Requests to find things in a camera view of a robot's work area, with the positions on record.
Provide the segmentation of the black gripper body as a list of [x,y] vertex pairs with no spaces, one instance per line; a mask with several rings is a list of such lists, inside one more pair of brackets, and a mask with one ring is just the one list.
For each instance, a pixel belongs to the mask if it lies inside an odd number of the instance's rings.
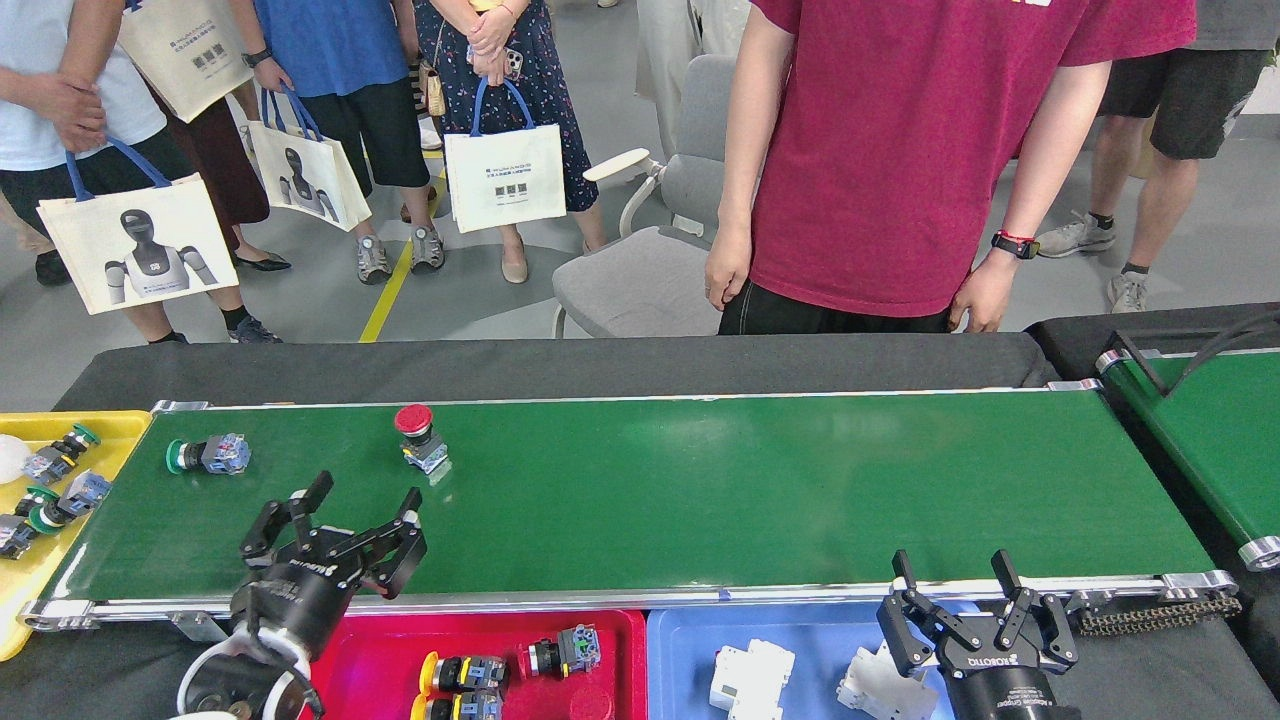
[[1041,670],[1038,650],[1015,641],[1001,650],[993,641],[978,651],[943,643],[943,674],[957,719],[1079,719],[1082,711],[1060,705]]
[[294,546],[252,555],[241,550],[244,562],[260,571],[257,584],[241,587],[232,598],[232,621],[247,621],[247,603],[253,601],[261,625],[282,629],[308,653],[321,653],[343,618],[367,571],[364,551],[329,559],[305,560]]

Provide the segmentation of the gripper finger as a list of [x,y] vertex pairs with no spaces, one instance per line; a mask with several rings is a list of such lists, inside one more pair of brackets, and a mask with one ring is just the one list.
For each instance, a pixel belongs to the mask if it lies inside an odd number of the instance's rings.
[[343,539],[333,547],[333,560],[356,559],[360,580],[381,597],[396,598],[428,552],[417,515],[421,503],[421,489],[411,487],[396,519]]
[[1006,550],[998,550],[991,565],[1007,598],[992,648],[1015,665],[1066,671],[1079,655],[1062,602],[1024,585]]
[[916,579],[908,551],[897,550],[892,557],[895,577],[905,587],[891,591],[877,611],[891,659],[901,676],[910,676],[931,659],[942,656],[942,641],[951,639],[964,650],[984,647],[973,628],[950,611],[933,603],[916,589]]
[[285,525],[292,525],[294,529],[294,547],[298,556],[305,560],[320,559],[315,550],[317,532],[314,530],[311,516],[330,492],[333,483],[332,474],[321,471],[307,489],[294,492],[285,501],[268,501],[239,544],[239,555],[244,564],[251,568],[271,564],[269,556]]

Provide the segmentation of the person's left hand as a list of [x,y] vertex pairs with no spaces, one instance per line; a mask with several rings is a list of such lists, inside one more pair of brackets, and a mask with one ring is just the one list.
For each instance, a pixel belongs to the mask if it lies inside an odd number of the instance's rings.
[[966,333],[996,332],[1009,307],[1014,277],[1021,259],[991,249],[956,292],[948,314],[948,329],[956,331],[968,313]]

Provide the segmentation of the person's right hand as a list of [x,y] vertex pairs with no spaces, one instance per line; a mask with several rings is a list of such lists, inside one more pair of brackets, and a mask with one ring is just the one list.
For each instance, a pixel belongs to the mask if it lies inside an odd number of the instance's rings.
[[718,310],[726,310],[748,282],[753,258],[750,224],[724,224],[718,229],[704,273],[707,300]]

